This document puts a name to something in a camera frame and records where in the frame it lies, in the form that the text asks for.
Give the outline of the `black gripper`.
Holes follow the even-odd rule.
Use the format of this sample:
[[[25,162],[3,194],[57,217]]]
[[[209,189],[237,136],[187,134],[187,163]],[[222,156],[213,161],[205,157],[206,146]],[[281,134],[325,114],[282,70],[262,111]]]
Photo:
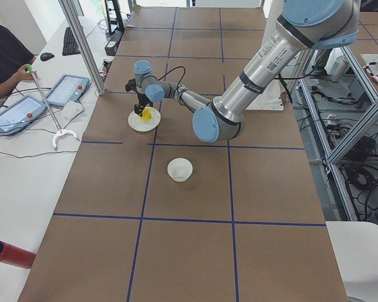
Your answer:
[[[137,98],[139,100],[138,104],[134,105],[134,113],[140,117],[143,115],[143,111],[146,106],[152,107],[152,101],[145,94],[137,93]]]

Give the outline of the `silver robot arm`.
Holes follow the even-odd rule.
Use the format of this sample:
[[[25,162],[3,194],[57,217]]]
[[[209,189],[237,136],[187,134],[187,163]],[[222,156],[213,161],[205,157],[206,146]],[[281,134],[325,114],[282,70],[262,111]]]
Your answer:
[[[134,64],[135,77],[125,89],[137,94],[137,115],[148,103],[170,98],[193,112],[192,128],[199,140],[230,140],[243,131],[243,111],[299,52],[352,44],[359,14],[360,1],[284,1],[273,34],[224,94],[211,101],[183,84],[156,79],[146,60]]]

